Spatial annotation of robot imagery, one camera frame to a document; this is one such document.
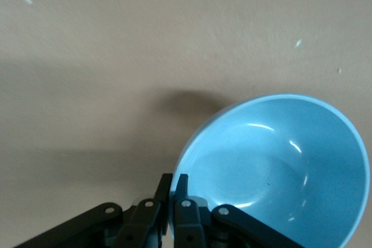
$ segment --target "metal screw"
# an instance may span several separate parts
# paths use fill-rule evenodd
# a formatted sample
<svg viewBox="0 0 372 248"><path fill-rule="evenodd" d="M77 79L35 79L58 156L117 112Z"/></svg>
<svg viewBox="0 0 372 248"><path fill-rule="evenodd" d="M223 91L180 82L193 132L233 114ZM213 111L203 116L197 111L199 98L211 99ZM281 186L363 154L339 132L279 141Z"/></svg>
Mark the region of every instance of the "metal screw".
<svg viewBox="0 0 372 248"><path fill-rule="evenodd" d="M105 213L113 213L115 209L113 207L109 207L105 210Z"/></svg>
<svg viewBox="0 0 372 248"><path fill-rule="evenodd" d="M145 207L152 207L153 206L153 202L152 201L148 201L148 202L145 202Z"/></svg>
<svg viewBox="0 0 372 248"><path fill-rule="evenodd" d="M220 213L221 215L227 215L227 214L229 214L228 209L225 208L225 207L221 207L221 208L219 209L219 213Z"/></svg>
<svg viewBox="0 0 372 248"><path fill-rule="evenodd" d="M191 201L189 201L189 200L184 200L184 201L181 203L181 205L182 205L183 207L189 207L189 206L191 205Z"/></svg>

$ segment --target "bowl rim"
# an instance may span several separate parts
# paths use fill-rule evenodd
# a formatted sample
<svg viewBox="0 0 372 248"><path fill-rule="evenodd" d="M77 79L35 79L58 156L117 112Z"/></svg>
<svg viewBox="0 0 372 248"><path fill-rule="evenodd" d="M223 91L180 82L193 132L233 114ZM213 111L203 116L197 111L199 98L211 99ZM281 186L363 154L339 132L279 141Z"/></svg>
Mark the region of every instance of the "bowl rim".
<svg viewBox="0 0 372 248"><path fill-rule="evenodd" d="M353 227L350 229L349 233L346 235L345 239L343 242L340 244L340 247L345 247L345 245L350 241L351 237L355 233L356 228L358 227L360 221L362 220L363 213L366 209L367 206L367 201L368 201L368 196L369 196L369 189L370 189L370 165L369 165L369 158L367 154L366 147L363 143L362 137L358 133L357 129L355 126L351 123L351 121L343 114L341 113L338 109L336 109L334 106L328 104L327 102L311 97L309 95L302 95L302 94L295 94L295 93L287 93L287 94L271 94L271 95L264 95L260 97L256 97L250 100L245 100L243 102L235 103L230 106L227 106L211 116L204 124L202 124L192 135L192 137L188 140L186 143L185 147L183 148L181 152L181 156L177 162L176 165L176 171L178 169L179 164L181 163L184 155L188 152L188 149L198 142L198 138L201 137L201 135L207 133L209 126L220 119L221 117L227 116L229 114L235 113L237 110L242 109L242 107L245 106L252 106L257 103L262 103L262 102L267 102L267 101L272 101L272 100L302 100L305 102L313 103L315 105L319 105L330 112L332 112L334 115L336 115L339 119L341 119L346 126L350 129L352 132L353 136L355 137L359 148L360 148L360 153L363 158L363 163L364 163L364 181L365 181L365 187L364 187L364 195L363 195L363 200L361 203L361 206L359 208L358 215L354 221Z"/></svg>

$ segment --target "tan surface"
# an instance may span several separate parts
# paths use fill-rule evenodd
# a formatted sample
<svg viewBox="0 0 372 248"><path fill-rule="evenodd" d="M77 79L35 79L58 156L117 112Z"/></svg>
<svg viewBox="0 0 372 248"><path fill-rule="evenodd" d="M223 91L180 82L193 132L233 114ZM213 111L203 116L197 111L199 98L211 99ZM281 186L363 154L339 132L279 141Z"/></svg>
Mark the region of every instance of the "tan surface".
<svg viewBox="0 0 372 248"><path fill-rule="evenodd" d="M326 100L372 154L371 19L372 0L0 0L0 246L128 207L264 94ZM371 230L369 203L348 247Z"/></svg>

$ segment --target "blue bowl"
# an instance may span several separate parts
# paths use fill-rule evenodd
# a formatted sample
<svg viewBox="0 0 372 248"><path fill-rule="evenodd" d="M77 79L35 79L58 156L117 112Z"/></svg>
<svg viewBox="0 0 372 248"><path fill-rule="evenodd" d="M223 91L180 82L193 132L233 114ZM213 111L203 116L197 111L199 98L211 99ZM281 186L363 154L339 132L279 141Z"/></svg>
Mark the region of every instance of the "blue bowl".
<svg viewBox="0 0 372 248"><path fill-rule="evenodd" d="M304 247L344 247L367 203L368 156L352 123L331 105L281 94L228 107L182 152L171 186L212 210L232 204Z"/></svg>

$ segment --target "white speck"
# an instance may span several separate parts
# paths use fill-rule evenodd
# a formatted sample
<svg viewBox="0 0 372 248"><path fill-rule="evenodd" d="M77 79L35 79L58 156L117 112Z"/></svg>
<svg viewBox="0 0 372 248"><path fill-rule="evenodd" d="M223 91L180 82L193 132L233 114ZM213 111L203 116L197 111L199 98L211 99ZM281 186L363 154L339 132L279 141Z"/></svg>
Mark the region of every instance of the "white speck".
<svg viewBox="0 0 372 248"><path fill-rule="evenodd" d="M25 3L32 5L34 2L32 0L23 0Z"/></svg>
<svg viewBox="0 0 372 248"><path fill-rule="evenodd" d="M301 44L302 44L302 39L297 41L295 48L298 48L299 46L301 46Z"/></svg>

